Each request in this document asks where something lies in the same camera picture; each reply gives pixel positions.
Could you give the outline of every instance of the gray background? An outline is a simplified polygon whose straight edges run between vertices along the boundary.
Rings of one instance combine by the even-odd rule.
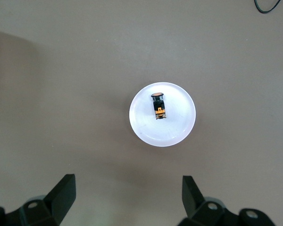
[[[167,148],[128,118],[159,81],[197,111]],[[252,0],[0,0],[0,205],[66,173],[77,199],[64,226],[175,226],[182,175],[283,226],[283,1],[262,15]]]

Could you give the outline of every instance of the small electronic component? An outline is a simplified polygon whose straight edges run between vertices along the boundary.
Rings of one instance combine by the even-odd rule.
[[[163,93],[153,93],[151,97],[153,100],[156,119],[166,118],[164,94]]]

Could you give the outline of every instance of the screw head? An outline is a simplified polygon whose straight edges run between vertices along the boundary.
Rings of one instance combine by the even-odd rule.
[[[217,210],[217,209],[218,209],[217,205],[216,205],[215,203],[212,203],[212,202],[210,202],[210,203],[208,204],[208,207],[209,207],[211,210]]]
[[[246,215],[247,215],[248,217],[250,217],[250,218],[254,218],[254,219],[257,219],[257,218],[258,218],[257,213],[255,213],[255,212],[252,211],[252,210],[246,211]]]
[[[37,202],[32,202],[32,203],[30,203],[30,204],[28,205],[28,208],[31,209],[31,208],[36,207],[37,205],[38,205]]]

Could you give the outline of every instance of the wire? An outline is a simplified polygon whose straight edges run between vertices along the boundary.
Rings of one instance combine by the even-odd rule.
[[[275,4],[275,6],[272,7],[272,9],[270,9],[270,10],[268,10],[268,11],[263,11],[263,10],[260,8],[260,6],[258,5],[257,0],[254,0],[254,1],[255,1],[255,5],[256,5],[257,10],[258,10],[260,13],[265,14],[265,13],[269,13],[270,11],[272,11],[272,10],[279,4],[279,2],[280,2],[281,0],[278,0],[278,2]]]

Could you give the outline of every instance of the white circular dish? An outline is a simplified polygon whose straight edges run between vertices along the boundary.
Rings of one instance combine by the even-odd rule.
[[[153,93],[162,92],[166,110],[165,119],[155,118]],[[195,105],[181,87],[169,82],[157,82],[144,87],[134,97],[129,119],[133,131],[144,142],[157,147],[175,145],[191,132],[195,119]]]

